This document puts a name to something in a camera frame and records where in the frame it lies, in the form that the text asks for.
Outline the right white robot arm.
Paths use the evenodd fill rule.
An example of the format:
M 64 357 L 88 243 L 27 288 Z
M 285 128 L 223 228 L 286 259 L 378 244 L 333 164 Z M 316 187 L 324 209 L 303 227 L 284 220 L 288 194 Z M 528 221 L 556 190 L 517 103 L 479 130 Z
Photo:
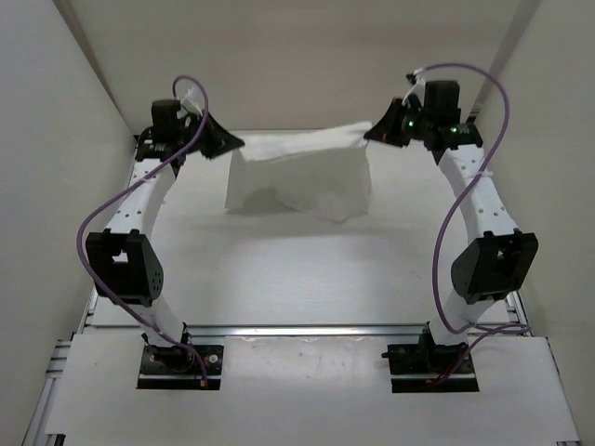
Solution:
M 533 232 L 523 232 L 509 216 L 485 166 L 483 140 L 473 124 L 459 123 L 457 109 L 432 115 L 417 96 L 394 98 L 365 139 L 402 148 L 421 142 L 448 180 L 456 200 L 439 229 L 432 254 L 431 286 L 436 317 L 421 332 L 417 359 L 437 372 L 452 357 L 451 349 L 466 342 L 469 332 L 481 335 L 523 335 L 527 325 L 482 326 L 480 317 L 509 294 L 518 291 L 538 249 Z M 468 237 L 465 249 L 450 268 L 452 288 L 439 291 L 439 260 L 452 217 L 463 217 Z

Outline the aluminium table frame rail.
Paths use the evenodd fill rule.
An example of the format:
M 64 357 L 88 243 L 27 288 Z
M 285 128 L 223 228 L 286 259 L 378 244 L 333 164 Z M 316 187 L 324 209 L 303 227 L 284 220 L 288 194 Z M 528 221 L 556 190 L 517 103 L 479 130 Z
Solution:
M 191 325 L 193 336 L 398 336 L 419 335 L 423 324 Z

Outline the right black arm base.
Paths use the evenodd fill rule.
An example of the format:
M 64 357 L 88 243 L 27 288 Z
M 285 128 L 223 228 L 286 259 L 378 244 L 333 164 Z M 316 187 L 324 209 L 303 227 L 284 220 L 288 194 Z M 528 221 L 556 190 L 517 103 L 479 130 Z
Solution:
M 387 345 L 381 358 L 388 362 L 393 394 L 480 391 L 469 344 L 436 344 L 429 328 L 414 344 Z

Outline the white fabric skirt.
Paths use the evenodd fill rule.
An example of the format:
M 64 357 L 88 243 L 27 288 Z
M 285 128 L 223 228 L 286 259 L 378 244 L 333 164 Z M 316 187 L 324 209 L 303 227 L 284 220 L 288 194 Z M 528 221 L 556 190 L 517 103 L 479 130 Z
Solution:
M 368 213 L 372 178 L 369 121 L 288 134 L 252 134 L 231 155 L 225 208 L 245 212 L 258 196 L 320 219 Z

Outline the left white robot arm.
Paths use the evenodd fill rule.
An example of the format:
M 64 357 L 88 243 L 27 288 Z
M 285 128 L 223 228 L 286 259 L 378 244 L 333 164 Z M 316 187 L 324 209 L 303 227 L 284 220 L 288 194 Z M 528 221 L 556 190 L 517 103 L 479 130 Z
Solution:
M 174 124 L 154 121 L 137 138 L 129 186 L 104 230 L 91 231 L 84 253 L 98 295 L 123 308 L 142 326 L 145 341 L 164 348 L 163 361 L 175 372 L 192 367 L 195 350 L 186 326 L 163 294 L 165 273 L 152 244 L 152 230 L 168 191 L 178 179 L 188 153 L 206 159 L 242 148 L 245 142 L 213 117 L 204 125 L 189 112 Z

